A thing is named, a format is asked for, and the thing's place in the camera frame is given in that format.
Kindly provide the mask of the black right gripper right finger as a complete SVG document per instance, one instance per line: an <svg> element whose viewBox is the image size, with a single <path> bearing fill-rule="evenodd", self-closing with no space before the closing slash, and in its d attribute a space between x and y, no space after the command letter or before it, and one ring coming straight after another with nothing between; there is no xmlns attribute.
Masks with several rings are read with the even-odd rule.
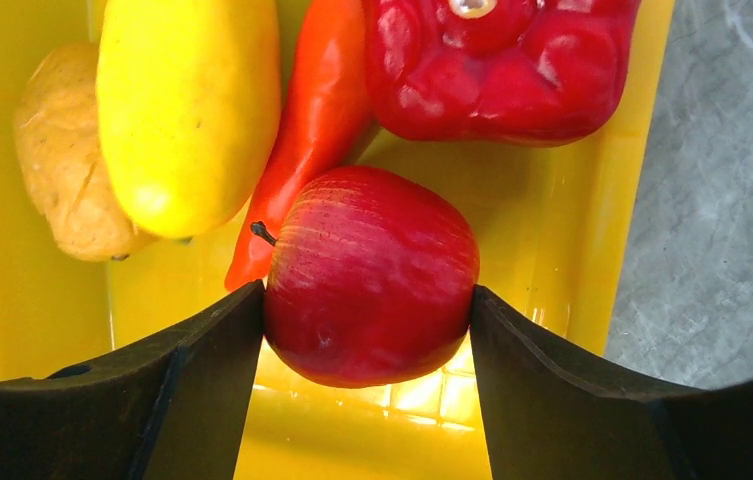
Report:
<svg viewBox="0 0 753 480"><path fill-rule="evenodd" d="M474 291L470 339L496 479L753 479L753 379L650 377Z"/></svg>

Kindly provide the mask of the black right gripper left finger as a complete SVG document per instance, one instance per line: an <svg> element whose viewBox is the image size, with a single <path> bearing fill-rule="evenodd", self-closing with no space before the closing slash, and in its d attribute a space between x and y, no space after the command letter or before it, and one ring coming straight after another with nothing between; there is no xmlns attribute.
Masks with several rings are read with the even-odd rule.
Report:
<svg viewBox="0 0 753 480"><path fill-rule="evenodd" d="M0 479L230 479L264 287L43 378L0 382Z"/></svg>

